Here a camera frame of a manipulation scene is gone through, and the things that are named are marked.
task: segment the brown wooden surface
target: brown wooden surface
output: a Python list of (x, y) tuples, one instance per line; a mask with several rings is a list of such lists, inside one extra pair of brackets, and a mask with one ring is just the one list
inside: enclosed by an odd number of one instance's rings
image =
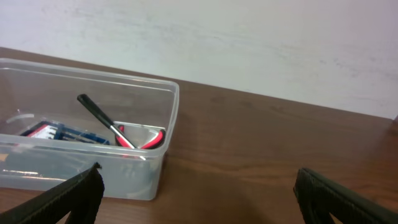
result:
[[(155, 77), (9, 49), (0, 57)], [(398, 212), (391, 120), (176, 82), (180, 108), (157, 198), (104, 198), (96, 223), (303, 223), (292, 191), (300, 167)], [(39, 193), (0, 189), (0, 212)]]

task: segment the white wall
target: white wall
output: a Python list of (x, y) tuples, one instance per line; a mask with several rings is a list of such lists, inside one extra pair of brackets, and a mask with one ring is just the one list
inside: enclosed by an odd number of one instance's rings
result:
[(395, 118), (396, 0), (1, 0), (0, 46)]

